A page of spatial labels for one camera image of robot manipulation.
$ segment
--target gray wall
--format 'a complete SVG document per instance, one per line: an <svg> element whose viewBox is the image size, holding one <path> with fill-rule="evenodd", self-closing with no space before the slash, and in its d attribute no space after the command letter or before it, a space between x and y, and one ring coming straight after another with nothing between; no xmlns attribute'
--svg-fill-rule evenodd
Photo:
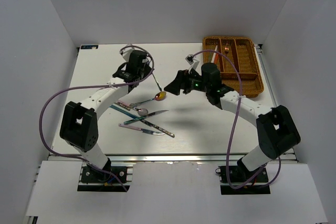
<svg viewBox="0 0 336 224"><path fill-rule="evenodd" d="M37 167L47 157L38 134L39 111L68 87L76 49L50 0L0 0L0 216L22 223ZM52 140L57 104L44 128Z"/></svg>
<svg viewBox="0 0 336 224"><path fill-rule="evenodd" d="M286 0L51 0L75 45L201 42L238 35L263 43Z"/></svg>
<svg viewBox="0 0 336 224"><path fill-rule="evenodd" d="M302 137L296 153L309 165L330 223L336 223L335 18L336 0L287 0L264 44L277 100Z"/></svg>

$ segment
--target woven basket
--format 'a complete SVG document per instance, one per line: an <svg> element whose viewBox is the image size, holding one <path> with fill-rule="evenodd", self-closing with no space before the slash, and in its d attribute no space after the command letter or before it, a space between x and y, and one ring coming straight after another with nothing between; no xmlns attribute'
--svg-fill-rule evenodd
<svg viewBox="0 0 336 224"><path fill-rule="evenodd" d="M264 90L262 83L257 56L253 42L246 37L222 37L211 36L203 39L203 49L212 49L224 52L226 44L229 45L228 58L234 63L243 83L243 95L253 98L257 97ZM213 53L204 52L203 62L211 62ZM222 83L239 91L239 82L231 64L222 57L216 62Z"/></svg>

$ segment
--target metal spoon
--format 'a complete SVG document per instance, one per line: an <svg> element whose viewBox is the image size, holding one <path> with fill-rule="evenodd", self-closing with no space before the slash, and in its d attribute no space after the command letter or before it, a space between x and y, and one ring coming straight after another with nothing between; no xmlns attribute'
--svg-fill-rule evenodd
<svg viewBox="0 0 336 224"><path fill-rule="evenodd" d="M145 109L145 108L141 108L141 109L134 108L134 109L138 112L139 116L148 115L148 109Z"/></svg>
<svg viewBox="0 0 336 224"><path fill-rule="evenodd" d="M161 92L157 93L155 95L155 97L153 97L153 98L151 98L149 100L146 100L146 101L143 101L143 102L131 103L130 107L131 108L135 108L135 107L137 107L137 106L139 106L141 104L144 104L146 102L150 102L150 101L153 101L153 100L155 100L155 101L162 101L163 99L166 98L166 95L167 95L167 93L165 91L161 91Z"/></svg>

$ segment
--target white table surface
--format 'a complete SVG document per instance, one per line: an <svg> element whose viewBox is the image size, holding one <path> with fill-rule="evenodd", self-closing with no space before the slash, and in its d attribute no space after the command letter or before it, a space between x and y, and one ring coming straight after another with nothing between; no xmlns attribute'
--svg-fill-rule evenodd
<svg viewBox="0 0 336 224"><path fill-rule="evenodd" d="M216 163L187 162L136 164L127 193L77 191L81 166L44 161L27 215L38 216L37 224L327 222L305 164L284 164L269 195L221 195ZM278 165L266 169L273 177Z"/></svg>
<svg viewBox="0 0 336 224"><path fill-rule="evenodd" d="M80 50L73 73L71 87L105 84L117 67L124 61L119 50L124 45L99 45L98 49ZM141 44L155 61L155 76L164 88L176 76L178 70L187 69L185 57L202 50L201 43L192 44ZM264 92L253 100L263 105L273 106L263 70ZM121 100L132 103L155 96L158 88L152 77L141 83ZM93 94L95 90L70 91L66 103L79 102ZM118 127L129 119L113 109L108 109L98 122L98 143L105 154L211 154L226 153L234 115L212 106L204 93L192 91L190 94L174 96L168 94L164 101L152 101L143 106L150 112L169 110L148 121L155 123L176 135L152 136L138 131ZM149 129L141 122L134 123ZM77 154L77 151L59 137L58 125L53 149L60 153ZM232 153L248 153L258 144L257 130L244 119L239 118Z"/></svg>

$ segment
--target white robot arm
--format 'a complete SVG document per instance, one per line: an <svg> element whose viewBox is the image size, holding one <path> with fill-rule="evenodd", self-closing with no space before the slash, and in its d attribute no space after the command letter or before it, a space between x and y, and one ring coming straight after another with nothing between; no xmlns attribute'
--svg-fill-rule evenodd
<svg viewBox="0 0 336 224"><path fill-rule="evenodd" d="M92 165L92 172L101 181L107 179L109 174L99 172L94 167L110 172L111 161L97 143L98 120L110 105L131 92L139 84L137 81L151 72L146 52L128 48L120 53L126 62L112 75L110 87L100 89L78 103L69 102L65 107L60 129L60 137ZM122 83L129 84L113 87Z"/></svg>
<svg viewBox="0 0 336 224"><path fill-rule="evenodd" d="M186 60L192 65L192 57L189 56ZM205 63L202 65L202 75L195 68L180 70L164 90L174 95L179 95L181 89L185 94L192 90L202 91L212 105L236 113L240 95L231 87L222 84L220 75L214 63ZM237 162L238 168L246 177L250 177L262 165L299 144L301 138L284 106L271 108L246 97L240 98L239 116L253 124L258 132L259 145Z"/></svg>

